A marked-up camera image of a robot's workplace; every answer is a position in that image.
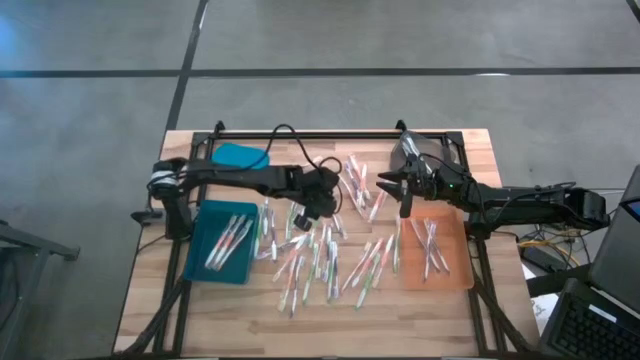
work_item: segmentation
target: orange tray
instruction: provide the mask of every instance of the orange tray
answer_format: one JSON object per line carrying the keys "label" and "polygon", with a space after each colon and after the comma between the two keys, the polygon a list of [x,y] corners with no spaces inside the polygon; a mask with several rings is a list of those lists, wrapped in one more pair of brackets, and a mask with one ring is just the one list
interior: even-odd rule
{"label": "orange tray", "polygon": [[433,266],[426,282],[422,281],[425,252],[409,219],[402,221],[400,242],[400,271],[407,290],[461,290],[473,287],[473,273],[469,247],[464,232],[462,212],[443,202],[419,204],[414,202],[411,218],[424,229],[422,220],[428,218],[438,224],[436,242],[449,265],[451,274],[437,273]]}

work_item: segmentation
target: wooden tabletop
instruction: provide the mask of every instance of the wooden tabletop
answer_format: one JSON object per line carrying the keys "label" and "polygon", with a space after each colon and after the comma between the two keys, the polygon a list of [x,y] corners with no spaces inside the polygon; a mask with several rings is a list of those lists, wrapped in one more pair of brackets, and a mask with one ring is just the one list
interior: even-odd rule
{"label": "wooden tabletop", "polygon": [[[500,186],[500,175],[486,129],[463,129],[467,159],[473,176],[482,183]],[[188,157],[193,131],[169,131],[161,158]],[[264,147],[265,141],[234,141]],[[375,176],[387,171],[393,140],[305,140],[311,158],[333,155],[341,160],[354,153],[369,167],[368,186],[375,197]],[[277,140],[271,164],[305,164],[295,141]],[[259,194],[235,188],[210,186],[208,199],[262,203]],[[279,222],[279,239],[289,201],[272,200]],[[344,277],[361,255],[362,245],[394,232],[398,205],[388,199],[373,224],[361,220],[345,194],[341,215],[348,239],[340,241],[340,271]],[[164,227],[149,227],[141,245],[162,235]],[[494,234],[487,242],[498,302],[524,337],[538,342],[529,294],[513,238]],[[135,260],[115,350],[130,345],[158,309],[170,243],[160,241]],[[354,310],[359,290],[347,291],[332,304],[326,301],[326,285],[316,281],[308,305],[300,306],[293,319],[277,311],[283,280],[271,278],[278,265],[255,261],[247,285],[194,283],[189,304],[183,356],[440,356],[476,355],[477,348],[466,291],[407,291],[390,269],[372,290],[365,305]],[[483,306],[485,330],[492,342],[488,311]],[[169,322],[167,342],[173,338]]]}

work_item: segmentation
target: concrete floor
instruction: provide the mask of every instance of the concrete floor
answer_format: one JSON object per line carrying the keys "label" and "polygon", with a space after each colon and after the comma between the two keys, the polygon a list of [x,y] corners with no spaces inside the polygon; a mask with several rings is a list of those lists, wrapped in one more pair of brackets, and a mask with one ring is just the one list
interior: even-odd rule
{"label": "concrete floor", "polygon": [[[179,69],[197,5],[3,1],[0,70]],[[639,42],[624,0],[212,0],[193,67],[640,66]],[[82,247],[51,261],[21,359],[111,350],[176,83],[0,79],[0,218]],[[505,184],[618,188],[638,93],[640,75],[191,79],[177,128],[486,127]]]}

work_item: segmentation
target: black laptop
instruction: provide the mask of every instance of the black laptop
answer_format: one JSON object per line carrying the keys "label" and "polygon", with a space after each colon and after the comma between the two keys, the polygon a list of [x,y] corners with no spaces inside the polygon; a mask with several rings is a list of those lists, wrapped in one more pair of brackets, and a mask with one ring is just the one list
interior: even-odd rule
{"label": "black laptop", "polygon": [[589,270],[570,279],[540,342],[549,355],[640,359],[640,165]]}

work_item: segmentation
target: teal tray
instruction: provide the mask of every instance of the teal tray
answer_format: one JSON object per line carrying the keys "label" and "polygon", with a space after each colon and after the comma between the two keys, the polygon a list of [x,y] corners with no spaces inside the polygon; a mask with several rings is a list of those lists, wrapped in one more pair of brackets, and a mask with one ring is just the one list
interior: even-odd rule
{"label": "teal tray", "polygon": [[[220,235],[233,214],[247,216],[253,224],[247,237],[229,256],[220,271],[207,269],[204,264],[218,242]],[[246,284],[249,281],[253,247],[257,232],[258,207],[253,203],[206,200],[200,204],[198,221],[191,238],[184,277],[191,281]]]}

